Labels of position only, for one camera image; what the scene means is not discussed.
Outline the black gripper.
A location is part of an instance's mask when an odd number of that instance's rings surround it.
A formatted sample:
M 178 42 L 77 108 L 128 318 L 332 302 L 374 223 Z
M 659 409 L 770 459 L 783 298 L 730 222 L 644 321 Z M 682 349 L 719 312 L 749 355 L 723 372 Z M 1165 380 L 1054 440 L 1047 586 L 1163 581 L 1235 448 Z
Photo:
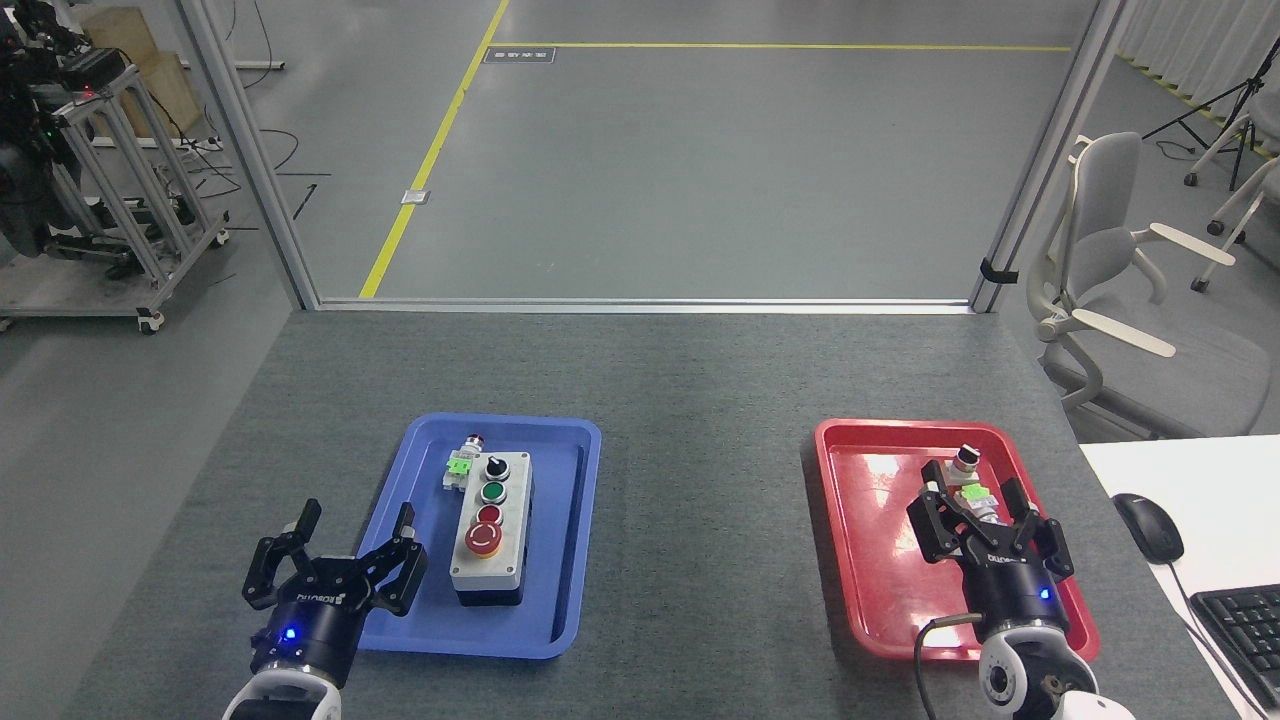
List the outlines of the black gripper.
M 291 582 L 279 600 L 278 568 L 289 556 L 307 583 L 319 578 L 306 551 L 323 506 L 307 498 L 297 521 L 259 541 L 244 577 L 243 598 L 255 610 L 270 609 L 268 625 L 251 638 L 251 673 L 269 667 L 308 667 L 337 688 L 348 680 L 364 624 L 372 609 L 403 618 L 411 610 L 428 569 L 424 546 L 415 539 L 415 507 L 403 502 L 390 537 L 358 559 L 358 582 L 308 587 Z
M 996 552 L 982 546 L 987 533 L 963 487 L 946 483 L 941 462 L 927 462 L 922 479 L 923 487 L 908 505 L 916 543 L 929 564 L 946 557 L 963 564 L 966 607 L 982 616 L 975 638 L 986 642 L 1001 630 L 1036 624 L 1068 632 L 1070 621 L 1053 582 L 1073 577 L 1074 561 L 1061 523 L 1041 514 L 1023 482 L 1007 478 L 1002 483 L 1012 519 L 1012 551 Z

